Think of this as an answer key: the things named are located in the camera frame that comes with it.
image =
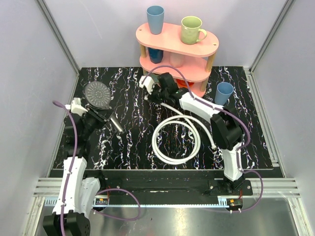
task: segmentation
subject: pink cup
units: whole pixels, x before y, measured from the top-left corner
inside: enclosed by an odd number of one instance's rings
[[[171,53],[170,55],[170,63],[173,67],[178,68],[183,66],[185,62],[185,55],[178,53]]]

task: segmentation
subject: gray wall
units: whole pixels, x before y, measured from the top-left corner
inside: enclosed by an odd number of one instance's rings
[[[220,41],[215,65],[249,67],[285,0],[45,0],[80,67],[139,66],[137,28],[152,5],[180,25],[198,16]]]
[[[75,73],[34,0],[0,1],[0,235],[17,236],[47,174]]]
[[[315,1],[295,1],[254,74],[286,173],[315,231]]]

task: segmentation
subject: metal floor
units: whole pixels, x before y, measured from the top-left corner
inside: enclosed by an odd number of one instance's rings
[[[244,199],[248,208],[253,199]],[[43,216],[52,213],[43,209]],[[137,209],[108,208],[106,213],[134,217]],[[286,199],[262,199],[241,214],[214,213],[199,208],[143,208],[141,219],[123,222],[90,215],[91,236],[298,236]],[[46,236],[41,225],[38,236]]]

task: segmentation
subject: white coiled hose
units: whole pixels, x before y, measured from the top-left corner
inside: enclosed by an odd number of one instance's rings
[[[195,122],[197,122],[206,132],[206,134],[209,137],[209,140],[211,142],[211,148],[212,149],[216,149],[216,145],[213,142],[212,136],[210,134],[210,132],[208,131],[207,127],[198,119],[196,119],[195,117],[191,117],[191,116],[187,116],[184,115],[183,113],[181,113],[180,111],[178,111],[177,109],[165,104],[165,103],[161,103],[162,106],[171,109],[172,111],[176,112],[177,114],[179,114],[178,116],[173,116],[170,118],[167,118],[166,120],[162,121],[155,129],[153,136],[152,136],[152,147],[153,147],[153,151],[156,154],[156,156],[163,162],[170,164],[170,165],[179,165],[179,164],[183,164],[185,162],[187,162],[188,160],[194,158],[199,150],[200,150],[200,146],[201,146],[201,139],[200,139],[200,135],[198,133],[198,130],[196,129],[196,127],[193,125],[193,123],[190,120],[193,120]],[[185,121],[187,123],[184,123],[182,121],[179,120],[175,120],[178,118],[183,118],[185,119]],[[188,157],[182,158],[182,159],[174,159],[174,158],[170,158],[166,155],[164,155],[159,149],[158,149],[158,144],[157,144],[157,138],[158,138],[158,134],[160,132],[161,129],[163,129],[166,125],[168,124],[181,124],[185,127],[187,127],[191,132],[192,135],[194,137],[195,140],[195,145],[193,147],[193,150],[191,152],[191,154]]]

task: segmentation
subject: pink shelf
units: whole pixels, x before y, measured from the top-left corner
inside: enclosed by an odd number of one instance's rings
[[[140,57],[140,64],[146,70],[150,71],[154,67],[159,65],[170,65],[170,53],[164,51],[163,60],[161,63],[154,64],[150,61],[149,54],[147,52],[147,56],[145,58]],[[185,63],[183,66],[177,68],[182,72],[185,78],[189,82],[202,82],[209,78],[211,72],[205,72],[207,61],[203,58],[193,58],[193,57],[185,57]],[[154,71],[155,74],[163,74],[165,72],[169,72],[175,79],[181,79],[180,74],[168,67],[162,67]]]
[[[143,46],[198,58],[211,56],[218,50],[219,40],[211,32],[207,31],[207,37],[193,45],[182,43],[180,33],[181,26],[164,23],[162,33],[154,35],[151,34],[148,23],[145,23],[137,29],[136,37]]]
[[[191,89],[191,91],[192,91],[194,94],[196,94],[198,97],[203,97],[203,96],[205,95],[206,91],[203,91],[203,92],[200,91],[200,86],[201,86],[201,83],[196,83],[196,84],[190,86],[190,89]]]

